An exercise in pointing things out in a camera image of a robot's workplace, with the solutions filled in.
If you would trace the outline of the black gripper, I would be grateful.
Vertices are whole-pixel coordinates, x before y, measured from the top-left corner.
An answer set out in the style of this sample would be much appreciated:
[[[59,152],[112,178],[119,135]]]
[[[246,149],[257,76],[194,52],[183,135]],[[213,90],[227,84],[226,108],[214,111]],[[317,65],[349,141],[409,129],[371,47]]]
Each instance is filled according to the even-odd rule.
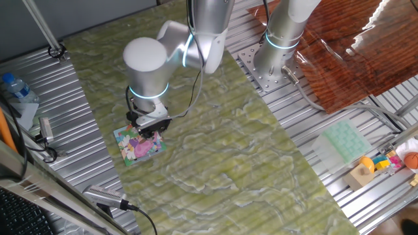
[[[148,127],[137,127],[137,131],[143,139],[149,139],[154,137],[155,139],[161,139],[161,133],[166,131],[171,123],[171,119],[164,119],[163,121],[159,121],[154,123]]]

